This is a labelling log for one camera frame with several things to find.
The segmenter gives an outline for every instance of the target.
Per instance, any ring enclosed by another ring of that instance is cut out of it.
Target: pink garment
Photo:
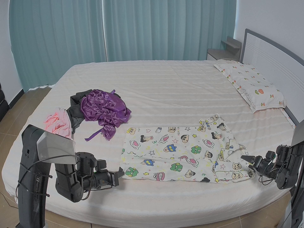
[[[70,118],[65,109],[56,108],[55,113],[47,117],[45,130],[66,138],[72,138]]]

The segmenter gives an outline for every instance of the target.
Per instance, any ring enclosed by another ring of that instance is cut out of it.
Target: white pillow
[[[217,63],[214,66],[238,90],[252,113],[267,108],[286,107],[283,94],[252,65]]]

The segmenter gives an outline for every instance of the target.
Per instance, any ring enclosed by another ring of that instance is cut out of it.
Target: wall
[[[9,2],[9,0],[0,0],[0,83],[8,103],[22,89],[11,51]]]
[[[304,59],[304,0],[238,0],[234,38],[248,28]]]

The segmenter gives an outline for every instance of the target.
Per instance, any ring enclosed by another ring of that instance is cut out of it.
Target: teal curtain
[[[73,65],[107,61],[101,0],[10,0],[12,52],[26,91]]]
[[[233,37],[237,0],[104,0],[109,61],[205,60]]]

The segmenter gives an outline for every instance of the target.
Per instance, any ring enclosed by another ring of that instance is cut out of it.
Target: headboard
[[[250,63],[287,101],[286,113],[298,125],[304,119],[304,60],[280,44],[245,30],[241,63]]]

